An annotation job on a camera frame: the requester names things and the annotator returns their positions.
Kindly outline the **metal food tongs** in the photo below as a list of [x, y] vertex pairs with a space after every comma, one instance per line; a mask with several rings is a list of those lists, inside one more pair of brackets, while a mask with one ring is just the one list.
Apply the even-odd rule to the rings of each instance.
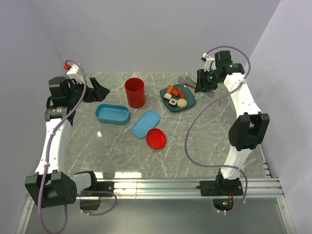
[[[194, 82], [189, 76], [186, 76], [185, 78], [179, 77], [178, 83], [185, 86], [185, 87], [192, 88], [194, 90], [196, 88], [196, 82]], [[211, 91], [201, 92], [201, 94], [207, 95], [210, 98], [213, 98], [215, 95], [214, 92], [211, 92]]]

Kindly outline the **red sausage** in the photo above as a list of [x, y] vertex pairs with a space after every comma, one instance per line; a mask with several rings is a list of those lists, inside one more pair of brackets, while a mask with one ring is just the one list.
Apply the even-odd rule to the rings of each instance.
[[179, 98], [184, 99], [185, 95], [184, 95], [183, 90], [181, 89], [181, 87], [177, 87], [177, 91], [178, 91]]

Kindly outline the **white steamed bun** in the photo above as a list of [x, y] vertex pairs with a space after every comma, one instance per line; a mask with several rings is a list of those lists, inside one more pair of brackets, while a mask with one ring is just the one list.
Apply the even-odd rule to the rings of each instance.
[[187, 101], [183, 98], [180, 98], [178, 101], [177, 101], [177, 106], [179, 108], [185, 108], [187, 106]]

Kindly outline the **orange grilled salmon piece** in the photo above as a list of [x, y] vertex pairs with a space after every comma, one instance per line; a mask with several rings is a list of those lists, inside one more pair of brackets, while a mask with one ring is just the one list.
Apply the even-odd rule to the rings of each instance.
[[166, 93], [168, 93], [168, 94], [172, 94], [172, 93], [173, 93], [173, 91], [174, 91], [174, 87], [173, 87], [173, 85], [169, 85], [169, 86], [167, 87], [167, 91], [166, 91]]

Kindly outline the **orange fried shrimp piece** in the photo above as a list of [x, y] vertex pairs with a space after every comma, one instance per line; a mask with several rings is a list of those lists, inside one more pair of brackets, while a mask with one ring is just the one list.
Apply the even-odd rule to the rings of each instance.
[[172, 90], [172, 95], [175, 96], [175, 97], [179, 96], [178, 89], [174, 88], [174, 89]]

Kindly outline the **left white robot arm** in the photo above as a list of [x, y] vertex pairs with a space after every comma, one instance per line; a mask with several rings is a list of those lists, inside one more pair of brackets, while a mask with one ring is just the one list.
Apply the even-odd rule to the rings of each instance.
[[75, 117], [74, 107], [83, 102], [101, 102], [110, 93], [95, 78], [92, 87], [73, 78], [55, 77], [48, 81], [50, 97], [46, 102], [46, 138], [42, 156], [35, 174], [27, 176], [25, 187], [40, 208], [73, 204], [83, 191], [87, 196], [98, 192], [99, 184], [93, 171], [76, 173], [69, 177], [64, 171], [66, 145]]

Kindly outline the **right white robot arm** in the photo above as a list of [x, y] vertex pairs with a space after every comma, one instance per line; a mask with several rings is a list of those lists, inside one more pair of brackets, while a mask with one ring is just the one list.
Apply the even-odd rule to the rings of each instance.
[[270, 117], [262, 113], [247, 85], [249, 71], [232, 61], [229, 50], [216, 52], [214, 57], [204, 54], [205, 66], [197, 71], [195, 92], [211, 93], [223, 83], [236, 112], [236, 120], [229, 130], [230, 150], [225, 165], [216, 176], [216, 191], [226, 195], [238, 181], [240, 169], [249, 154], [262, 143]]

